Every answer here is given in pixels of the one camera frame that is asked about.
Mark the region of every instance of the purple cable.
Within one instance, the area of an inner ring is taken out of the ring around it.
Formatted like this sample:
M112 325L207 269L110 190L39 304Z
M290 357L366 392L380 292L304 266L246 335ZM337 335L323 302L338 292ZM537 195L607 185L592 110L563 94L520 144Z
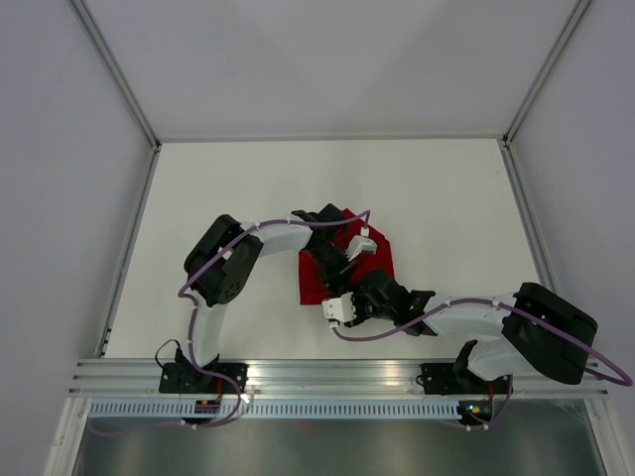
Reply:
M240 392L240 387L238 386L236 381L234 381L233 379L227 377L224 374L219 374L218 372L212 372L210 370L205 370L205 369L203 369L202 367L200 367L198 365L198 362L196 362L196 358L194 357L193 334L194 334L194 327L195 327L195 324L196 324L196 317L198 316L198 308L200 306L200 302L198 301L198 299L194 295L188 293L188 289L191 287L191 285L193 285L198 278L200 278L204 273L207 272L207 270L209 270L209 268L211 268L220 258L222 258L222 256L225 253L227 253L229 250L232 250L238 243L240 243L247 236L249 236L251 233L253 233L254 231L256 231L256 230L258 230L260 228L265 228L267 226L272 226L272 225L301 225L301 226L307 226L309 228L325 228L325 227L330 227L330 226L347 225L349 223L352 223L354 221L361 220L361 219L364 219L365 224L367 226L369 218L370 218L370 210L366 210L363 213L360 213L359 215L353 216L351 218L347 218L345 220L340 220L340 221L307 222L307 221L303 221L303 220L287 220L287 219L276 219L276 220L263 221L262 223L258 223L257 225L253 225L253 226L247 228L240 235L238 235L236 238L231 240L227 244L227 246L225 246L218 253L216 253L216 255L214 255L207 263L205 263L196 273L194 273L191 276L191 278L189 278L188 281L181 287L181 289L179 290L179 294L178 294L179 298L187 298L194 305L194 309L191 312L190 326L188 327L188 352L190 353L190 362L191 362L191 364L201 374L209 375L209 376L214 377L216 379L222 379L225 382L229 383L229 385L231 385L233 387L233 389L236 391L236 397L237 397L236 398L236 405L234 406L232 411L229 413L229 415L225 416L224 418L220 419L219 421L211 421L209 423L202 423L199 426L206 427L206 428L214 428L216 426L221 426L222 424L226 424L226 423L229 423L230 421L232 421L233 420L233 416L236 415L236 413L238 412L238 409L240 408L240 401L241 401L240 395L241 395L241 392Z
M389 337L391 335L394 335L394 334L396 334L396 333L398 333L398 332L400 332L402 330L408 329L408 328L412 327L413 325L415 325L415 324L427 319L431 315L437 314L438 312L444 310L447 307L450 307L452 305L461 305L461 304L493 305L493 302L492 302L491 299L485 299L483 297L462 297L460 299L455 299L455 300L451 301L449 303L449 305L440 304L437 307L435 307L434 309L429 310L425 314L414 318L410 322L407 322L407 323L405 323L403 325L400 325L399 327L395 327L394 329L391 329L391 330L389 330L387 332L383 332L381 334L370 335L370 336L367 336L367 337L349 337L349 336L340 334L337 329L334 329L333 333L337 337L339 337L340 339L347 340L348 342L370 342L370 341L373 341L373 340L379 340L379 339L383 339L385 337ZM536 325L539 325L542 328L544 328L545 330L548 330L549 332L553 333L554 335L557 335L560 339L563 339L563 340L565 340L567 342L570 342L574 346L576 346L579 349L581 349L584 352L586 352L588 355L591 355L591 356L595 357L597 360L599 360L601 363L603 363L609 369L611 369L613 372L615 372L621 378L621 380L617 379L615 377L612 377L610 375L606 375L606 374L603 374L601 372L598 372L598 371L596 371L594 369L590 369L588 367L584 368L584 371L586 373L591 374L591 375L593 375L594 377L596 377L596 378L598 378L600 380L605 380L606 382L611 382L611 383L613 383L615 385L620 385L622 387L632 387L633 386L633 379L631 379L631 377L623 369L618 367L617 364L615 364L612 361L610 361L602 353L600 353L597 350L593 349L592 347L589 347L588 345L586 345L584 342L576 339L575 337L573 337L571 335L568 335L566 332L562 332L558 328L553 327L552 325L544 322L542 319L536 317L535 315L530 314L526 310L519 309L518 307L514 307L513 305L509 305L509 304L506 304L504 302L499 302L498 306L502 307L503 309L509 310L510 312L513 312L513 313L515 313L517 315L520 315L521 317L525 317L526 319L528 319L529 321L535 323Z

